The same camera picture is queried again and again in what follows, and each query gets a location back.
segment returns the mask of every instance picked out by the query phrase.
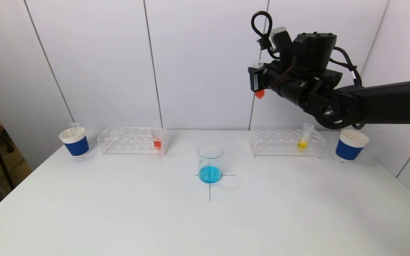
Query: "paper cup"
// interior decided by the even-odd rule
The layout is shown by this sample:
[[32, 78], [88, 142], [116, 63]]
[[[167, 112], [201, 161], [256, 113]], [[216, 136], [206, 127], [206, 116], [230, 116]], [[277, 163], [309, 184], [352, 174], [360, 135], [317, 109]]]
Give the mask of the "paper cup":
[[60, 139], [73, 157], [81, 157], [89, 151], [85, 128], [74, 127], [60, 133]]
[[336, 147], [336, 155], [343, 162], [352, 162], [368, 141], [369, 138], [363, 133], [354, 130], [342, 130], [340, 141], [338, 141]]

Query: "test tube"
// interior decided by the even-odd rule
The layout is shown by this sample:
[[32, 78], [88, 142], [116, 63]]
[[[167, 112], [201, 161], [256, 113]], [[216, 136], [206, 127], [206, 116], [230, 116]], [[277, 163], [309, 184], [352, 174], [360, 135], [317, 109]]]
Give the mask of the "test tube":
[[162, 142], [161, 142], [161, 129], [159, 128], [151, 128], [151, 134], [153, 136], [153, 144], [157, 150], [162, 149]]
[[311, 123], [304, 123], [303, 124], [303, 131], [301, 133], [300, 138], [298, 139], [298, 151], [303, 152], [308, 147], [309, 138], [311, 138], [312, 130], [314, 129], [314, 125]]

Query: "white table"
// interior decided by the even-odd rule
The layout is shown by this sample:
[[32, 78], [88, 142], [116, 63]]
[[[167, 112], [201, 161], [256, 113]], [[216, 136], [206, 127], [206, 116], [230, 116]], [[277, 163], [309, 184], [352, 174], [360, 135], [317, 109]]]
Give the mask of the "white table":
[[[252, 157], [248, 131], [172, 131], [163, 158], [61, 147], [0, 204], [0, 256], [410, 255], [410, 191], [366, 152]], [[211, 188], [197, 144], [225, 148]]]

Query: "black cable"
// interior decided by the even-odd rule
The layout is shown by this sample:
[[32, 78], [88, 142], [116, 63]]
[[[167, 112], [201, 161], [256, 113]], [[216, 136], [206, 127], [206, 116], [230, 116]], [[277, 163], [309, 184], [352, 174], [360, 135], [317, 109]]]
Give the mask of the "black cable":
[[293, 70], [293, 68], [295, 67], [296, 64], [296, 57], [294, 56], [292, 58], [292, 62], [289, 68], [287, 68], [286, 71], [283, 72], [283, 74], [281, 74], [273, 83], [273, 88], [277, 88], [278, 86], [282, 85], [283, 82], [285, 82], [286, 77], [290, 74], [290, 72]]
[[352, 124], [352, 127], [356, 130], [360, 130], [361, 128], [363, 128], [363, 126], [365, 126], [364, 123], [360, 123], [360, 124], [353, 123]]
[[[268, 30], [267, 30], [267, 32], [266, 32], [265, 34], [262, 34], [262, 32], [260, 32], [260, 31], [256, 28], [256, 25], [254, 24], [254, 20], [256, 19], [256, 17], [257, 17], [257, 16], [260, 16], [260, 15], [265, 16], [265, 18], [268, 19]], [[256, 12], [256, 13], [252, 16], [252, 19], [251, 19], [251, 27], [252, 27], [252, 30], [254, 30], [254, 32], [261, 37], [263, 43], [265, 44], [265, 47], [267, 48], [268, 54], [270, 54], [270, 56], [271, 56], [273, 59], [279, 60], [280, 57], [275, 56], [275, 55], [273, 54], [272, 50], [270, 49], [270, 45], [272, 45], [272, 44], [270, 43], [270, 33], [272, 32], [272, 23], [273, 23], [273, 21], [272, 21], [272, 17], [270, 16], [270, 14], [269, 14], [268, 12], [266, 12], [266, 11], [263, 11], [263, 10]]]
[[330, 59], [330, 62], [341, 65], [341, 66], [347, 68], [348, 70], [352, 71], [355, 75], [355, 79], [354, 79], [353, 83], [355, 85], [358, 85], [358, 86], [363, 86], [362, 78], [360, 77], [360, 74], [357, 71], [357, 66], [352, 64], [352, 61], [350, 60], [349, 55], [346, 53], [346, 51], [343, 50], [342, 48], [339, 48], [339, 47], [333, 47], [333, 49], [337, 50], [337, 51], [339, 51], [340, 53], [343, 54], [343, 56], [346, 59], [347, 64], [339, 63], [339, 62], [337, 62], [335, 60], [332, 60], [332, 59]]
[[[339, 51], [340, 53], [343, 54], [343, 56], [346, 59], [347, 64], [337, 62], [336, 60], [333, 60], [332, 58], [330, 58], [330, 62], [335, 63], [335, 64], [340, 65], [340, 66], [343, 66], [343, 67], [347, 68], [349, 71], [353, 72], [354, 75], [355, 75], [355, 79], [353, 80], [353, 83], [357, 86], [363, 86], [362, 78], [360, 77], [360, 74], [357, 71], [357, 66], [352, 64], [352, 61], [350, 60], [349, 55], [346, 53], [346, 51], [344, 49], [340, 48], [340, 47], [333, 47], [333, 49], [337, 50], [337, 51]], [[353, 123], [352, 124], [352, 127], [356, 130], [360, 130], [364, 126], [365, 126], [364, 123], [360, 123], [360, 124]]]

